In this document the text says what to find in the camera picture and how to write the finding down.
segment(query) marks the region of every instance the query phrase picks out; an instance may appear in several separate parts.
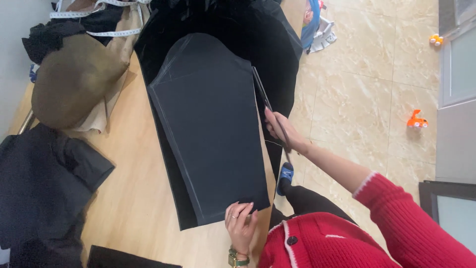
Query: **sweater sleeve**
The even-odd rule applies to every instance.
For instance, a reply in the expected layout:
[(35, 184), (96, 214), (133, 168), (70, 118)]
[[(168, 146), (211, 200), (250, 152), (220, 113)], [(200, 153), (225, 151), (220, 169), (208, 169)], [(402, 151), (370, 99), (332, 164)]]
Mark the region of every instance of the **sweater sleeve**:
[(390, 255), (403, 268), (476, 268), (476, 256), (469, 249), (381, 174), (372, 172), (354, 198), (370, 209)]

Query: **wristwatch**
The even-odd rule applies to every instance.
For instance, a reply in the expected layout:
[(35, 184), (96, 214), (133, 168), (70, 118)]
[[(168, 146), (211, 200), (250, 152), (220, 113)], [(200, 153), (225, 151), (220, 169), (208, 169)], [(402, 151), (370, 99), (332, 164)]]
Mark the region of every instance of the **wristwatch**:
[(230, 264), (233, 268), (248, 265), (248, 256), (246, 256), (246, 260), (237, 260), (237, 251), (233, 247), (230, 247), (228, 252), (228, 264)]

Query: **woman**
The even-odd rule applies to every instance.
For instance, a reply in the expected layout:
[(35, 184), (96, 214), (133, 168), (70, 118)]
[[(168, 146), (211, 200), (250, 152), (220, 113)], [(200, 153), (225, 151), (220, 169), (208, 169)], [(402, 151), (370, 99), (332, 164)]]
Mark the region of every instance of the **woman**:
[[(266, 109), (265, 115), (267, 129), (275, 138), (284, 140), (279, 120), (288, 134), (289, 147), (370, 209), (370, 217), (380, 228), (390, 255), (402, 267), (476, 268), (476, 256), (434, 222), (401, 187), (377, 172), (312, 145), (281, 114)], [(275, 226), (269, 231), (260, 268), (400, 267), (331, 201), (302, 186), (291, 186), (292, 168), (283, 169), (278, 194), (286, 196), (297, 216), (285, 217), (273, 207), (271, 224)], [(252, 208), (252, 203), (235, 203), (226, 210), (225, 225), (236, 260), (248, 258), (258, 220), (254, 212), (245, 223)]]

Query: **red cardigan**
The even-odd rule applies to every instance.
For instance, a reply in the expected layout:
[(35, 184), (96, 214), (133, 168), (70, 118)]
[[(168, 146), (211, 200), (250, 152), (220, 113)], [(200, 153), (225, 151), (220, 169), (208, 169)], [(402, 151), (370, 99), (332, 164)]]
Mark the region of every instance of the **red cardigan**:
[[(354, 193), (370, 209), (403, 268), (476, 268), (476, 256), (433, 221), (402, 187), (377, 172)], [(269, 231), (260, 268), (399, 268), (371, 236), (330, 213), (297, 216)]]

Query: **tape measure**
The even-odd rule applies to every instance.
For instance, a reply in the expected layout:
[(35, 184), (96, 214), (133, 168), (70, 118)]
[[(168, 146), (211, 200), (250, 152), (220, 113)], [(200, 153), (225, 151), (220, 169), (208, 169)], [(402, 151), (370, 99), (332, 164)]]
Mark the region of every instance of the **tape measure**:
[[(72, 18), (84, 18), (87, 17), (95, 12), (105, 10), (107, 4), (111, 4), (118, 7), (127, 7), (132, 5), (137, 5), (137, 12), (139, 12), (139, 19), (140, 19), (140, 28), (132, 29), (132, 30), (124, 30), (124, 31), (108, 31), (108, 32), (90, 32), (87, 31), (86, 33), (94, 36), (108, 36), (108, 37), (118, 37), (118, 36), (129, 36), (133, 34), (138, 34), (142, 30), (144, 26), (144, 22), (142, 21), (142, 10), (140, 9), (139, 4), (149, 4), (152, 0), (135, 0), (131, 2), (122, 2), (118, 0), (98, 0), (94, 9), (92, 11), (85, 11), (85, 12), (51, 12), (50, 19), (72, 19)], [(61, 3), (62, 0), (59, 0), (56, 7), (57, 10), (61, 10)]]

